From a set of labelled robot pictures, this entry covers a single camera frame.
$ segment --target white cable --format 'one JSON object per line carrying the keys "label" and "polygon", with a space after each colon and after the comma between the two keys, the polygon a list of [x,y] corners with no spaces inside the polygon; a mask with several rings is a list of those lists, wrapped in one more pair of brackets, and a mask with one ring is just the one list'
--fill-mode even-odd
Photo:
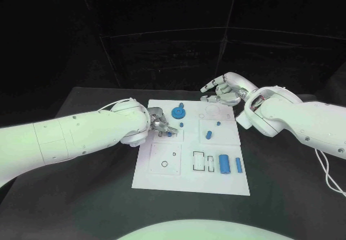
{"label": "white cable", "polygon": [[104,107],[101,107],[97,111],[101,111],[101,110],[103,110],[104,108],[107,108],[108,106],[116,105],[116,104],[120,104],[120,103],[123,103],[123,102],[126,102],[126,101],[130,101],[130,100],[133,100],[133,98],[121,99],[121,100],[118,100],[118,101],[107,104],[107,105],[105,105]]}
{"label": "white cable", "polygon": [[[325,165],[323,165],[323,161],[322,161],[322,158],[320,158],[317,149],[315,149],[315,152],[316,152],[316,156],[317,156],[317,158],[319,158],[319,162],[320,162],[322,168],[323,168],[325,173],[326,173],[326,184],[327,184],[327,186],[329,186],[329,188],[330,188],[332,190],[335,190],[338,193],[340,193],[340,194],[346,197],[346,192],[342,190],[342,188],[339,187],[335,179],[333,179],[332,176],[330,176],[330,163],[329,163],[329,159],[327,159],[327,157],[326,157],[326,155],[325,155],[325,152],[320,151],[320,153],[322,153],[322,155],[323,155],[323,157],[325,157],[325,160],[326,160],[326,167],[325,167]],[[339,190],[335,189],[335,188],[330,186],[329,179],[332,180],[332,182],[333,182],[333,184],[335,184],[335,186],[338,187]]]}

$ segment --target dark background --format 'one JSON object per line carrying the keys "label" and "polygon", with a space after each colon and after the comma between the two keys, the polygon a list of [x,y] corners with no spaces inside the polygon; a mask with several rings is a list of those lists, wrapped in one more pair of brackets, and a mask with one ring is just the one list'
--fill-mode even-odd
{"label": "dark background", "polygon": [[3,0],[0,25],[0,127],[75,86],[198,91],[227,72],[346,105],[342,1]]}

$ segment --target black table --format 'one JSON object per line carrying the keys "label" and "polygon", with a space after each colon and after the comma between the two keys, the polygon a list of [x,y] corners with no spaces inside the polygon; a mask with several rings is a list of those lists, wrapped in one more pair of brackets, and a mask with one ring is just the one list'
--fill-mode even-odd
{"label": "black table", "polygon": [[[188,91],[72,89],[58,117],[133,97],[198,101]],[[139,147],[114,147],[18,177],[0,206],[0,239],[107,239],[172,220],[247,224],[294,239],[346,239],[346,199],[325,182],[315,150],[289,131],[274,138],[238,126],[251,196],[133,189]],[[346,188],[346,161],[329,156]]]}

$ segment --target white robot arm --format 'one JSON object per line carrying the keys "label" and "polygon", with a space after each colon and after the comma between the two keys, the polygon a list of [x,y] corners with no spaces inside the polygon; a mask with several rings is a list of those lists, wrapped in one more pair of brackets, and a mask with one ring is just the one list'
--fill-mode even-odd
{"label": "white robot arm", "polygon": [[303,102],[284,87],[258,87],[237,73],[215,78],[201,89],[216,86],[216,96],[202,101],[235,106],[245,101],[237,122],[254,126],[268,137],[287,129],[312,148],[346,159],[346,108],[323,102]]}
{"label": "white robot arm", "polygon": [[68,161],[118,142],[139,146],[146,142],[149,130],[178,132],[169,127],[162,108],[146,108],[131,98],[98,111],[0,128],[0,187],[32,169]]}

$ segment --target white board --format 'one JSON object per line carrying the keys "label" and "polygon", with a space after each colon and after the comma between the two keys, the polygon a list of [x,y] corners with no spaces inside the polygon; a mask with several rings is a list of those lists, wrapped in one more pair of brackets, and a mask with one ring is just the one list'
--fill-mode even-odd
{"label": "white board", "polygon": [[[180,103],[186,116],[175,119],[172,110]],[[150,100],[147,107],[163,109],[169,125],[179,132],[172,137],[165,133],[159,136],[157,131],[149,133],[139,149],[131,187],[250,196],[232,107],[202,101],[173,100]],[[206,139],[208,131],[212,131],[211,139]],[[219,155],[228,155],[231,174],[221,174]],[[237,158],[241,159],[242,173],[238,173]]]}

